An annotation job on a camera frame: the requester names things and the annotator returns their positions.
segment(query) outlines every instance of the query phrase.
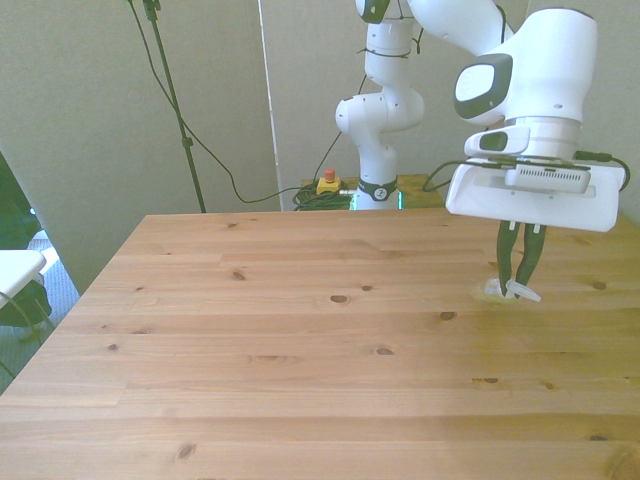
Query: white wall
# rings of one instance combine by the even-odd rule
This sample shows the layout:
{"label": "white wall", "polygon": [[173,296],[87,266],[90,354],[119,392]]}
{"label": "white wall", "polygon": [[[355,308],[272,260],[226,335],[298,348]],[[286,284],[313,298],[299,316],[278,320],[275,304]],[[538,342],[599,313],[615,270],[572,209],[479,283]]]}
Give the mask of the white wall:
{"label": "white wall", "polygon": [[[519,27],[527,1],[500,2],[510,23]],[[261,1],[271,107],[281,187],[312,178],[338,133],[335,108],[354,95],[364,74],[366,24],[353,0]],[[453,86],[471,54],[442,40],[423,36],[422,54],[413,56],[414,87],[424,97],[423,123],[387,141],[400,154],[399,173],[427,173],[447,160],[463,159],[464,141],[477,131],[453,109]],[[367,83],[365,92],[379,91]],[[341,176],[359,171],[356,147],[341,137],[326,166]],[[291,208],[291,195],[283,205]]]}
{"label": "white wall", "polygon": [[532,0],[530,10],[571,7],[598,23],[598,57],[585,102],[582,150],[607,152],[626,161],[635,173],[621,194],[621,213],[640,227],[640,3],[637,0]]}
{"label": "white wall", "polygon": [[[184,117],[245,196],[275,192],[257,0],[161,4]],[[0,9],[0,150],[83,291],[144,215],[199,211],[177,121],[127,2],[0,0]],[[197,147],[194,156],[209,211],[278,208],[277,198],[244,206],[213,160]]]}

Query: white chair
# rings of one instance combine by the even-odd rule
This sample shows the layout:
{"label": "white chair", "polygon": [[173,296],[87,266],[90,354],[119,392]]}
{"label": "white chair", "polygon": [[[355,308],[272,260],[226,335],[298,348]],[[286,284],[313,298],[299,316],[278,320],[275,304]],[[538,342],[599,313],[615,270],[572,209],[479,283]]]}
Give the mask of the white chair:
{"label": "white chair", "polygon": [[[38,278],[39,271],[45,264],[46,259],[40,252],[33,250],[0,250],[0,309],[12,303],[23,315],[40,344],[42,342],[36,333],[34,323],[24,313],[24,310],[13,302],[13,297],[31,280]],[[11,377],[15,378],[14,373],[2,361],[0,361],[0,368],[3,368]]]}

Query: black pole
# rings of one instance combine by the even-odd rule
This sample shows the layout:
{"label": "black pole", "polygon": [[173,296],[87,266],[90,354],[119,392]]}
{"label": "black pole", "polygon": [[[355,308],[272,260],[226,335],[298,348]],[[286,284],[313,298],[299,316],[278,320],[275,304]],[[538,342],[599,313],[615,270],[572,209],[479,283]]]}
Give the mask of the black pole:
{"label": "black pole", "polygon": [[173,109],[178,117],[178,125],[180,126],[180,134],[182,135],[182,146],[187,154],[187,161],[189,162],[189,169],[191,170],[191,178],[193,179],[193,186],[196,189],[196,195],[198,196],[198,203],[200,204],[200,211],[207,213],[204,206],[204,199],[202,198],[202,190],[200,189],[200,182],[198,180],[198,173],[196,172],[196,166],[193,162],[193,155],[191,154],[191,147],[193,146],[193,139],[187,136],[184,128],[184,120],[182,120],[182,114],[180,113],[180,107],[178,106],[178,97],[176,91],[173,88],[173,81],[171,80],[171,73],[169,72],[169,63],[164,53],[164,47],[162,46],[162,39],[160,38],[160,31],[158,30],[158,16],[156,10],[160,10],[159,0],[143,0],[144,9],[147,12],[147,18],[153,26],[153,32],[156,36],[156,43],[158,44],[158,50],[160,50],[160,57],[162,58],[162,66],[164,67],[164,74],[167,77],[167,83],[169,85],[169,92],[171,93],[171,101],[173,103]]}

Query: wooden table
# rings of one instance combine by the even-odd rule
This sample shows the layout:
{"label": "wooden table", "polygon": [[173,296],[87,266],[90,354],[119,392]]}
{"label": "wooden table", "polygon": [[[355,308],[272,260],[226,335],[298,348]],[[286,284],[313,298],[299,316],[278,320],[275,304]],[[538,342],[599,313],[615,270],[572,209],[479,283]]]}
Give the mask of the wooden table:
{"label": "wooden table", "polygon": [[494,305],[496,232],[147,217],[0,398],[0,478],[640,478],[640,233],[550,229]]}

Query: robot logo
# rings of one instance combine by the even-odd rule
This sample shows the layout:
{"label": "robot logo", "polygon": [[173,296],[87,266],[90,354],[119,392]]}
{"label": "robot logo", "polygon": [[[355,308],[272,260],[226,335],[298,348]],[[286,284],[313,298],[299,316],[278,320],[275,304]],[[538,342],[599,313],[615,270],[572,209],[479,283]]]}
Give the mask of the robot logo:
{"label": "robot logo", "polygon": [[387,191],[384,188],[379,188],[374,192],[373,196],[376,200],[385,200],[387,198]]}

